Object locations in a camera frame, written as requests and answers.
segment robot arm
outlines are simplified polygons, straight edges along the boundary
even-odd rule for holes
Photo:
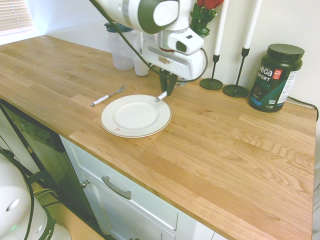
[[[204,40],[189,28],[194,0],[90,1],[115,22],[144,33],[142,57],[164,73],[160,82],[166,94],[162,96],[171,94],[178,78],[193,81],[204,72]]]

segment drawer handle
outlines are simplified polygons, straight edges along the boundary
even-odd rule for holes
[[[110,182],[110,177],[109,176],[103,176],[102,181],[114,192],[116,192],[117,194],[119,194],[120,196],[131,200],[131,191],[123,191],[121,189],[119,189],[117,186],[113,185]]]
[[[83,183],[81,183],[81,187],[85,189],[87,187],[87,184],[90,184],[90,182],[86,179]]]

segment dishwasher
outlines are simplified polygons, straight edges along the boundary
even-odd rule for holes
[[[4,100],[1,109],[40,171],[48,171],[59,187],[59,198],[83,220],[97,220],[81,188],[59,135]]]

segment butcher block countertop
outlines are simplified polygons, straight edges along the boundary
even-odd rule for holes
[[[124,96],[158,96],[155,73],[116,70],[110,53],[49,36],[1,45],[0,63],[0,98],[224,237],[311,239],[314,109],[287,102],[264,113],[197,80],[164,99],[165,129],[122,138],[103,129],[102,110]]]

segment white candle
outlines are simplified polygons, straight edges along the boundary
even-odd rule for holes
[[[244,44],[245,49],[250,48],[250,44],[251,44],[252,37],[254,36],[254,31],[255,31],[257,20],[258,20],[261,4],[262,4],[262,0],[256,0],[248,36],[246,37],[245,44]]]
[[[219,30],[216,37],[215,50],[214,50],[214,55],[216,56],[220,55],[221,42],[222,42],[222,36],[224,34],[228,5],[229,5],[229,0],[225,0],[222,5],[220,22],[219,22]]]

